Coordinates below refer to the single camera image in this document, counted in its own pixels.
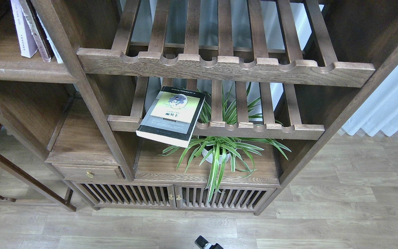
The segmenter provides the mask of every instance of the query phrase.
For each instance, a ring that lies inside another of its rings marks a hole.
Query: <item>book cover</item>
[[[30,31],[27,20],[22,13],[19,0],[10,0],[13,18],[15,20],[16,33],[18,35],[21,56],[32,58],[38,50],[35,39]]]
[[[27,24],[30,27],[30,31],[35,39],[36,45],[38,46],[38,51],[41,54],[42,60],[45,62],[50,62],[52,60],[52,49],[46,38],[46,33],[44,32],[41,24],[39,23],[38,17],[36,16],[36,11],[33,8],[30,0],[18,0],[21,4],[21,9],[24,14]]]
[[[190,143],[205,94],[162,87],[136,134],[150,140],[186,148]]]

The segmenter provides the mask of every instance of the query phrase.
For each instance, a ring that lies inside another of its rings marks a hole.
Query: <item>cabinet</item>
[[[229,1],[217,1],[218,44],[208,47],[199,45],[200,1],[193,0],[183,44],[165,43],[169,0],[158,0],[150,41],[132,42],[139,2],[127,0],[120,14],[113,0],[32,0],[64,64],[20,57],[10,16],[0,21],[0,122],[94,208],[260,214],[398,64],[398,1],[292,0],[305,6],[311,24],[303,52],[289,0],[275,1],[281,51],[266,46],[258,0],[247,1],[252,47],[233,49]],[[215,115],[194,134],[283,139],[293,151],[289,160],[267,148],[255,159],[256,172],[227,172],[221,192],[205,205],[207,167],[177,172],[176,155],[157,157],[164,145],[134,133],[149,77],[163,77],[164,85],[185,79],[190,89],[209,80]],[[238,123],[221,121],[222,80],[239,90],[260,82],[261,123],[248,120],[240,91]],[[266,82],[284,83],[275,111]]]

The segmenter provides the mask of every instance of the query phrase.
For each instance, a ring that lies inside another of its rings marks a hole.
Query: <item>brass knob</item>
[[[95,177],[95,175],[91,171],[87,171],[87,177],[93,178],[93,177]]]

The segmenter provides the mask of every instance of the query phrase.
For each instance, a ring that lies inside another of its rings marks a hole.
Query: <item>laminate floor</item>
[[[56,191],[65,191],[4,133],[0,153]],[[31,197],[33,192],[0,170],[0,194]],[[76,213],[0,205],[0,249],[189,249],[196,248],[199,235],[225,249],[398,249],[398,138],[336,135],[260,216],[93,211],[77,196],[73,204]]]

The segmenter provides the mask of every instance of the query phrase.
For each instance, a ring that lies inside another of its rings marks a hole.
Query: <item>spider plant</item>
[[[249,94],[250,89],[251,89],[251,83],[248,84],[248,88],[246,91],[247,95]],[[222,99],[223,99],[222,119],[226,123],[233,125],[237,123],[237,109],[236,109],[237,105],[236,105],[236,100],[233,100],[231,101],[231,103],[229,103],[230,92],[231,90],[225,96],[222,90]],[[253,111],[255,107],[259,105],[259,101],[260,97],[251,101],[247,105],[248,113]],[[210,121],[211,106],[207,102],[204,103],[199,118],[202,123],[208,123]],[[262,118],[262,114],[256,113],[253,115],[249,115],[248,118],[249,119]],[[206,158],[212,155],[211,169],[206,186],[206,188],[208,189],[207,203],[209,203],[211,201],[213,194],[216,191],[219,191],[219,186],[221,184],[224,175],[226,161],[228,159],[227,154],[229,154],[231,172],[235,172],[236,170],[238,170],[239,172],[246,172],[247,175],[244,177],[248,177],[256,170],[254,168],[255,164],[254,164],[253,154],[262,156],[260,151],[263,151],[264,149],[256,145],[252,145],[248,142],[259,142],[259,143],[272,145],[276,147],[278,151],[281,152],[281,154],[286,159],[288,159],[288,157],[286,156],[284,150],[291,151],[289,148],[279,143],[275,139],[269,139],[269,138],[215,137],[215,136],[196,137],[192,138],[190,140],[190,144],[188,145],[188,147],[183,150],[182,154],[180,155],[176,170],[179,169],[181,163],[183,162],[189,151],[192,150],[192,153],[188,158],[188,162],[185,167],[185,172],[187,172],[188,167],[190,166],[193,159],[199,157],[202,153],[202,150],[204,150],[205,147],[211,147],[211,149],[208,151],[208,153],[203,157],[203,159],[199,163],[199,165],[202,165],[202,163],[205,162]],[[178,146],[174,145],[169,146],[162,151],[162,154],[160,156],[169,156],[174,152],[176,152],[178,149],[180,149],[180,147]],[[253,166],[252,168],[242,159],[241,154],[245,154],[251,160],[251,165]],[[221,164],[219,163],[220,155],[222,157]]]

